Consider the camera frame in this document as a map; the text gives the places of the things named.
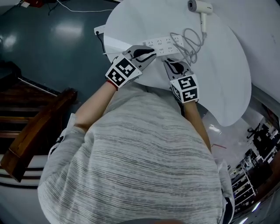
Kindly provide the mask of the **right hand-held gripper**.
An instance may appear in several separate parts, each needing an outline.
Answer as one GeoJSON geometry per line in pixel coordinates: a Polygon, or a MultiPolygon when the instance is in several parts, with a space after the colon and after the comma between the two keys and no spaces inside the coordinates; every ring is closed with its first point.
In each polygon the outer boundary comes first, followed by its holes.
{"type": "Polygon", "coordinates": [[[175,62],[167,58],[164,68],[170,80],[170,90],[179,102],[197,102],[199,100],[199,87],[196,75],[186,62],[175,62]]]}

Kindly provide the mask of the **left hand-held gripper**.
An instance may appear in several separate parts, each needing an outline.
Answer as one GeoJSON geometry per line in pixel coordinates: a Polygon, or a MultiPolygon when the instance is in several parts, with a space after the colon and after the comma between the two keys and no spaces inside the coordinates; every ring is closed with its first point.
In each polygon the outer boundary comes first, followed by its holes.
{"type": "Polygon", "coordinates": [[[133,45],[120,52],[112,61],[112,65],[105,74],[105,78],[111,81],[116,88],[134,81],[143,73],[141,70],[146,69],[156,59],[155,50],[145,45],[133,45]]]}

